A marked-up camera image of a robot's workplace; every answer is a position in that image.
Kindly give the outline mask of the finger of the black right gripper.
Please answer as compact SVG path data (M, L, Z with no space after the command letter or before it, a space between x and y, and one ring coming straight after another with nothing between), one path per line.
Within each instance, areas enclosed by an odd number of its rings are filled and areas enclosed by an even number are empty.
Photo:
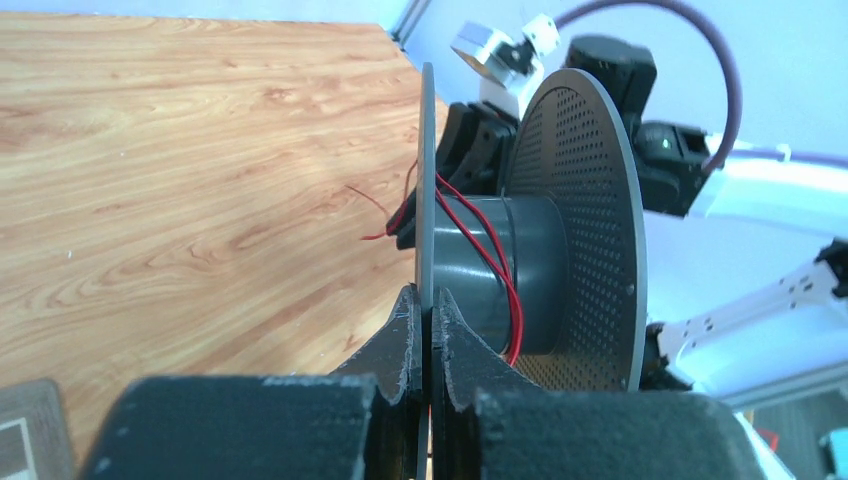
M413 187L386 222L386 236L394 240L398 251L415 247L415 215L416 188Z

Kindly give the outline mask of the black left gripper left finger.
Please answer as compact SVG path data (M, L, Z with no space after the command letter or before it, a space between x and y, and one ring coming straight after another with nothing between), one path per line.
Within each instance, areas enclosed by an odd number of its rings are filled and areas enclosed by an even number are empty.
M105 417L83 479L412 479L423 412L420 302L326 375L150 376Z

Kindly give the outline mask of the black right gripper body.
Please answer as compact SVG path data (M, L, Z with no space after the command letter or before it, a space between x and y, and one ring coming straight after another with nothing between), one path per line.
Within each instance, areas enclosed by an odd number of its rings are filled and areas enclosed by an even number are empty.
M436 150L438 174L463 195L496 196L517 134L517 120L488 102L449 106Z

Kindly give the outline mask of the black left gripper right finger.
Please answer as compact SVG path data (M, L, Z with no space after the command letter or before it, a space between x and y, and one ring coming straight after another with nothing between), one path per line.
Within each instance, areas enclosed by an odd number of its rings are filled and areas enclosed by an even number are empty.
M760 479L724 405L674 392L547 391L509 367L439 288L432 309L437 479Z

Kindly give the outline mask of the black cable spool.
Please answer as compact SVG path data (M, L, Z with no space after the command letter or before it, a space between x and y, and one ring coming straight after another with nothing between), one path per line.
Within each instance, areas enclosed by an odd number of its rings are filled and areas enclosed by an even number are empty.
M505 267L524 316L514 368L549 390L638 389L646 330L643 208L618 111L600 82L566 68L537 89L496 196L438 193L435 100L422 86L416 277L448 290L501 359L511 339Z

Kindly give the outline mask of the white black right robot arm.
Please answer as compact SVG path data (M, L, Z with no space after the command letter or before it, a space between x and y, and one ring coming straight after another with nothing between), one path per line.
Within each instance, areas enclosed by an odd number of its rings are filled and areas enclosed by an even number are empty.
M656 66L575 37L543 74L510 49L517 112L422 71L413 248L436 389L693 391L744 410L847 383L847 174L645 121Z

